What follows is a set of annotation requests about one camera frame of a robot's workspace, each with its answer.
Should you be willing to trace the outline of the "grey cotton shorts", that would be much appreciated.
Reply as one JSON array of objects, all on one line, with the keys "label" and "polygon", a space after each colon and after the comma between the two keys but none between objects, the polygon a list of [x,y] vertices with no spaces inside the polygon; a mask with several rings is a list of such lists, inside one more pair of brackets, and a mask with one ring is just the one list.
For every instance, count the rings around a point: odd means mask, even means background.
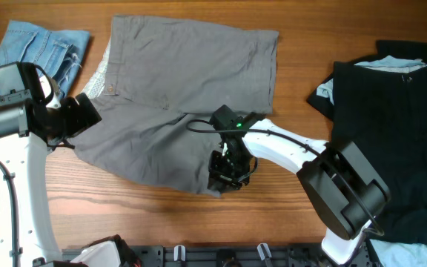
[{"label": "grey cotton shorts", "polygon": [[77,157],[139,184],[212,194],[217,134],[194,133],[227,105],[239,114],[270,113],[276,79],[275,30],[156,16],[113,18],[101,119],[72,139]]}]

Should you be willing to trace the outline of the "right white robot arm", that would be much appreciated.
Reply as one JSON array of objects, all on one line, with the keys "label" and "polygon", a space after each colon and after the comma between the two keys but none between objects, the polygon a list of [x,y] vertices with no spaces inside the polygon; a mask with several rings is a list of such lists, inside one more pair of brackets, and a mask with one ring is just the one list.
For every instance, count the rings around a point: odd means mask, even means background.
[{"label": "right white robot arm", "polygon": [[249,183],[258,159],[266,159],[299,179],[327,227],[321,248],[334,263],[349,263],[367,234],[383,234],[375,218],[391,193],[353,142],[309,139],[258,113],[242,117],[225,105],[208,123],[221,137],[209,162],[209,189],[239,190]]}]

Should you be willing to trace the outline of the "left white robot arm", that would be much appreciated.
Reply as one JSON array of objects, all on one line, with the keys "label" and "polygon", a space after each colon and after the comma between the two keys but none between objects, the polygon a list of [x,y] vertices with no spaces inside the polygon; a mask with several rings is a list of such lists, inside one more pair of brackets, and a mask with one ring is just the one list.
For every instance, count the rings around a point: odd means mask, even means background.
[{"label": "left white robot arm", "polygon": [[45,93],[38,65],[0,66],[0,266],[68,266],[48,207],[47,155],[101,121],[80,93],[58,101]]}]

